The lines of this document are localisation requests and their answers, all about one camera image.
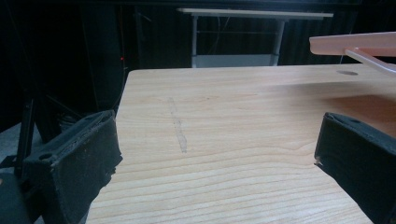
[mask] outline wooden table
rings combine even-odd
[[[363,64],[134,71],[124,160],[88,222],[370,223],[314,165],[326,111],[396,136],[396,78]]]

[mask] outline pencil mark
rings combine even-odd
[[[175,101],[172,97],[168,98],[169,109],[171,111],[172,120],[175,124],[175,131],[178,143],[180,144],[181,152],[187,153],[187,139],[184,136],[183,131],[181,130],[181,120],[177,117],[177,108]]]

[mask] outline small hole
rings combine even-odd
[[[351,72],[351,71],[337,71],[337,73],[343,74],[343,75],[349,75],[349,76],[357,76],[358,75],[358,73]]]
[[[41,161],[43,161],[43,160],[48,159],[48,158],[51,157],[51,156],[52,156],[52,154],[47,153],[47,154],[41,155],[38,159],[41,160]]]

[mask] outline wood grain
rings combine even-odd
[[[326,111],[395,136],[395,86],[362,64],[134,71],[88,223],[370,223],[313,153]]]

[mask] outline dark background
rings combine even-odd
[[[179,7],[334,13],[287,22],[278,65],[354,63],[313,55],[308,38],[396,30],[394,1],[1,1],[0,132],[21,121],[29,95],[51,96],[83,115],[117,111],[128,72],[191,67],[191,16]],[[265,54],[274,45],[275,20],[200,18],[198,24],[214,31],[198,34],[198,54]],[[218,29],[265,34],[221,34],[214,48]],[[47,107],[57,119],[64,116]]]

